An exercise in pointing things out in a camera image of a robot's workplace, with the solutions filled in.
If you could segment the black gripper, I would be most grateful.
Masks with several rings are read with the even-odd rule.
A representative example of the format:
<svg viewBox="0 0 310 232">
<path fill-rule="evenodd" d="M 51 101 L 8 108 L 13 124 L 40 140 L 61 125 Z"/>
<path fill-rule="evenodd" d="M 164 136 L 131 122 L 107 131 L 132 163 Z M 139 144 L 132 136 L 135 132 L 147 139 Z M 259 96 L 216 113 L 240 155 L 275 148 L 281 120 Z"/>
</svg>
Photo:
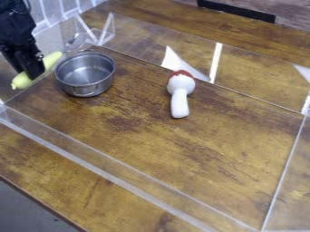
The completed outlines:
<svg viewBox="0 0 310 232">
<path fill-rule="evenodd" d="M 0 0 L 0 52 L 15 71 L 24 71 L 35 80 L 45 65 L 32 36 L 36 23 L 31 11 L 29 0 Z"/>
</svg>

